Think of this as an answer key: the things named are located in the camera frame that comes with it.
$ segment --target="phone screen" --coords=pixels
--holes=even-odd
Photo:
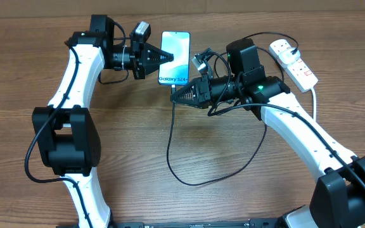
[[[158,83],[161,85],[187,84],[189,72],[189,32],[163,32],[162,50],[173,54],[174,61],[160,65]]]

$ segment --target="white plug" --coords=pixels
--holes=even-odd
[[[299,50],[295,54],[291,53],[294,48],[288,41],[284,39],[274,41],[270,44],[269,50],[301,92],[306,92],[317,84],[316,76],[300,58]]]

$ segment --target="robotic hand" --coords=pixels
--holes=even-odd
[[[112,213],[103,199],[96,167],[101,142],[89,114],[94,86],[103,69],[132,70],[135,79],[172,61],[173,55],[146,43],[150,25],[140,22],[130,34],[131,46],[113,45],[114,26],[122,27],[106,15],[93,15],[89,31],[74,32],[66,45],[70,58],[63,80],[48,107],[35,108],[32,122],[36,136],[25,160],[25,171],[35,182],[64,181],[73,198],[79,224],[75,227],[113,227]],[[72,135],[55,130],[71,127]],[[38,142],[43,164],[58,179],[38,180],[29,172],[29,156]]]
[[[195,108],[212,106],[208,116],[244,108],[272,127],[306,164],[316,181],[309,206],[293,210],[266,228],[356,228],[365,224],[365,157],[335,141],[301,107],[290,88],[277,77],[266,77],[256,46],[251,39],[227,45],[228,76],[213,78],[207,61],[215,54],[209,48],[196,54],[192,62],[201,73],[173,93],[173,103]],[[214,111],[223,101],[241,103]]]

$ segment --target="white arm segment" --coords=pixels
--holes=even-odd
[[[94,47],[92,44],[78,44],[74,47],[75,52],[79,56],[79,69],[71,88],[68,99],[65,101],[62,108],[73,108],[74,105],[79,105],[81,108],[88,108],[91,102],[91,96],[94,92],[95,82],[104,68],[105,59],[100,47]],[[64,74],[63,80],[48,105],[53,105],[54,108],[63,99],[63,94],[66,92],[75,69],[75,56],[70,51],[68,66]]]
[[[286,94],[283,92],[270,98],[269,104],[281,106],[299,113],[310,122],[330,146],[337,151],[343,161],[347,164],[352,163],[351,157],[355,156],[355,154],[329,136],[329,134],[305,112],[294,94]],[[301,157],[301,160],[306,164],[314,177],[315,182],[320,176],[325,175],[324,171],[327,168],[332,168],[333,170],[342,168],[342,164],[340,164],[335,157],[331,157],[330,152],[317,138],[315,133],[298,118],[292,117],[289,113],[265,106],[261,108],[261,116],[264,123],[280,134],[297,155]]]
[[[84,204],[87,208],[87,213],[91,219],[91,223],[94,228],[107,228],[110,221],[110,209],[105,203],[104,197],[99,186],[98,175],[96,173],[96,167],[93,167],[88,177],[84,177],[82,174],[66,174],[65,177],[71,178],[78,182],[81,195],[84,200]],[[73,187],[73,184],[64,181],[68,190],[70,191],[75,208],[79,215],[79,227],[89,228],[88,221],[85,219],[84,212],[80,204],[80,198],[77,194],[77,190]]]

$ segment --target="wood grain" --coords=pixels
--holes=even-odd
[[[212,15],[113,16],[130,31],[151,23],[149,42],[160,45],[163,30],[191,32],[191,55],[260,31],[289,34],[319,78],[318,122],[340,143],[365,155],[365,11],[245,13]],[[31,114],[56,92],[67,65],[63,45],[74,31],[86,30],[89,17],[0,20],[0,227],[54,227],[78,221],[62,183],[36,184],[23,171],[25,151],[34,136]],[[258,46],[278,39],[255,37]],[[268,75],[279,75],[264,53]],[[104,80],[121,78],[107,71]],[[191,67],[190,77],[198,74]],[[311,112],[311,94],[286,83]],[[99,179],[115,220],[188,222],[277,217],[308,204],[314,181],[300,158],[269,129],[254,161],[241,174],[202,187],[183,186],[167,168],[171,103],[157,74],[146,80],[96,85],[91,113],[102,142]],[[178,106],[170,151],[181,179],[199,182],[234,172],[251,157],[264,127],[244,111],[209,118],[207,110]],[[31,172],[52,177],[38,149]]]

